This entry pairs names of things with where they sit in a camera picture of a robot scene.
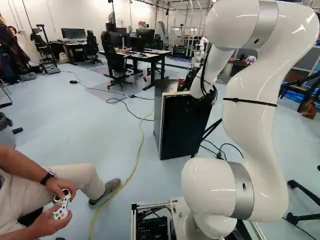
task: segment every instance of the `gray shoe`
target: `gray shoe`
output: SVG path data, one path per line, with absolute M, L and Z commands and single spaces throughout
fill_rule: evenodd
M 103 204 L 104 202 L 108 201 L 121 186 L 121 180 L 119 178 L 112 179 L 107 181 L 105 184 L 105 191 L 104 194 L 99 197 L 97 200 L 89 199 L 88 204 L 89 207 L 95 207 L 97 203 Z

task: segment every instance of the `yellow cable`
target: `yellow cable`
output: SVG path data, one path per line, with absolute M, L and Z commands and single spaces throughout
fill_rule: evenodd
M 125 187 L 125 185 L 127 185 L 127 183 L 130 181 L 130 179 L 133 177 L 133 175 L 135 174 L 135 171 L 137 169 L 137 166 L 138 166 L 138 161 L 139 161 L 139 155 L 140 155 L 140 150 L 142 148 L 142 145 L 144 143 L 144 140 L 145 140 L 145 133 L 144 133 L 144 130 L 142 129 L 142 122 L 148 118 L 153 112 L 150 112 L 147 116 L 145 116 L 143 119 L 141 119 L 140 123 L 139 123 L 139 128 L 141 130 L 141 133 L 142 133 L 142 139 L 141 139 L 141 143 L 140 143 L 140 146 L 139 146 L 139 149 L 138 149 L 138 152 L 136 154 L 136 161 L 135 161 L 135 165 L 134 165 L 134 168 L 131 172 L 131 174 L 129 175 L 129 177 L 125 180 L 125 182 L 121 185 L 121 187 L 115 192 L 115 194 L 110 197 L 107 201 L 105 201 L 101 207 L 99 207 L 99 209 L 96 211 L 94 217 L 93 217 L 93 220 L 92 220 L 92 223 L 91 223 L 91 227 L 90 227 L 90 240 L 93 240 L 92 238 L 92 235 L 93 235 L 93 232 L 94 232 L 94 228 L 95 228 L 95 222 L 96 222 L 96 219 L 97 219 L 97 216 L 99 214 L 99 212 L 101 211 L 101 209 L 107 204 L 109 203 L 120 191 L 121 189 L 123 189 Z

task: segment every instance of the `game controller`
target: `game controller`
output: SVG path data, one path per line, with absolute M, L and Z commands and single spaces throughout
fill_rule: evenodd
M 60 220 L 65 219 L 68 217 L 68 203 L 71 199 L 71 192 L 68 189 L 62 189 L 64 193 L 64 198 L 60 198 L 59 196 L 53 197 L 53 204 L 62 204 L 62 206 L 55 212 L 53 212 L 53 218 L 54 220 Z

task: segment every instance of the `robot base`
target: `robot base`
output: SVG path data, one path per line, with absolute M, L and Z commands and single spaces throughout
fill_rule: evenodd
M 170 201 L 154 202 L 154 203 L 133 203 L 131 204 L 131 240 L 140 240 L 141 219 L 139 219 L 139 212 L 141 211 L 157 211 L 157 209 L 168 208 L 171 214 L 167 217 L 167 237 L 161 239 L 168 240 L 212 240 L 204 235 L 198 228 L 194 221 L 190 209 L 183 197 L 176 197 Z M 159 221 L 159 218 L 147 218 L 146 220 Z M 164 232 L 163 229 L 157 229 L 156 232 Z M 259 226 L 250 221 L 238 220 L 235 230 L 225 238 L 225 240 L 266 240 L 262 234 Z

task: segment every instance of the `floor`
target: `floor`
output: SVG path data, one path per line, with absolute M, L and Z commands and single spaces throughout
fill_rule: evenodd
M 74 66 L 60 65 L 62 71 L 74 72 L 87 87 L 106 89 L 109 79 L 103 76 L 108 68 L 103 65 L 84 64 Z M 166 67 L 166 76 L 185 77 L 186 70 Z M 9 86 L 13 106 L 3 109 L 14 127 L 24 131 L 16 136 L 17 149 L 40 165 L 64 165 L 93 163 L 99 176 L 107 181 L 120 177 L 123 181 L 129 176 L 136 161 L 136 154 L 142 134 L 138 128 L 139 120 L 134 118 L 122 103 L 107 104 L 108 98 L 121 98 L 116 86 L 103 92 L 86 89 L 80 84 L 69 84 L 75 76 L 69 72 L 54 75 L 39 75 L 37 79 Z M 154 89 L 141 89 L 147 85 L 143 79 L 129 79 L 134 86 L 126 86 L 123 94 L 137 94 L 153 98 Z M 222 115 L 222 98 L 226 86 L 217 84 L 219 101 L 213 107 L 208 124 L 211 125 Z M 128 98 L 129 109 L 139 117 L 153 111 L 152 100 Z M 314 120 L 304 118 L 296 112 L 298 104 L 282 99 L 274 121 L 274 144 L 278 160 L 287 180 L 295 179 L 320 196 L 318 184 L 320 172 L 320 114 Z M 144 122 L 144 143 L 135 175 L 128 185 L 98 215 L 93 239 L 129 240 L 130 207 L 134 202 L 167 201 L 182 196 L 181 170 L 189 157 L 159 160 L 153 136 L 153 123 Z M 208 139 L 220 146 L 232 143 L 222 126 L 219 126 Z M 228 160 L 241 162 L 236 150 L 226 147 Z M 211 156 L 201 148 L 199 155 Z M 289 211 L 296 214 L 319 213 L 319 207 L 299 190 L 289 190 Z M 78 192 L 69 204 L 73 212 L 70 224 L 54 236 L 44 237 L 54 240 L 89 239 L 90 224 L 95 214 L 87 207 L 87 198 Z M 320 239 L 319 221 L 301 222 L 299 226 L 315 238 Z M 305 233 L 280 220 L 275 223 L 261 223 L 260 227 L 269 240 L 311 239 Z

